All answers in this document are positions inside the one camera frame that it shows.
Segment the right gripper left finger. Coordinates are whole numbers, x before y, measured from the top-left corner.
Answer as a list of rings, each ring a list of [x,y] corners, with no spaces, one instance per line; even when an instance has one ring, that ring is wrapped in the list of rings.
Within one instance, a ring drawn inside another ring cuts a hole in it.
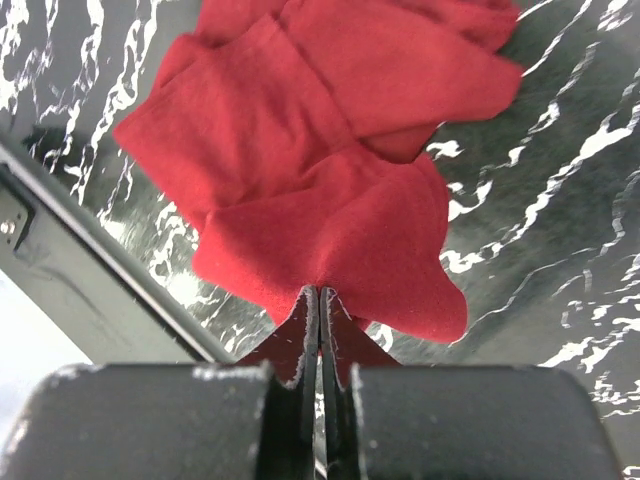
[[[315,287],[302,288],[289,317],[265,344],[274,379],[265,402],[259,477],[312,479],[319,344]]]

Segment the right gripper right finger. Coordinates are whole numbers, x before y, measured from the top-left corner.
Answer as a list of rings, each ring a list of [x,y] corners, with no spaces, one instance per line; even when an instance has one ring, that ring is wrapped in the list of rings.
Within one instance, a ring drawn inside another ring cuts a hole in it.
[[[323,288],[320,293],[320,344],[325,402],[325,440],[328,479],[357,479],[354,437],[350,419],[347,383],[339,373],[337,293]]]

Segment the dark red t shirt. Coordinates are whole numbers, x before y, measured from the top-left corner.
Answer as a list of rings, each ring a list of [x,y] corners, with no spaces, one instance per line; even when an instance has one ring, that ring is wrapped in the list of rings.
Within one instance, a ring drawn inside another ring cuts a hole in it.
[[[276,324],[305,286],[353,322],[458,340],[440,254],[449,193],[426,141],[513,102],[511,1],[206,1],[119,146],[197,231],[204,280]]]

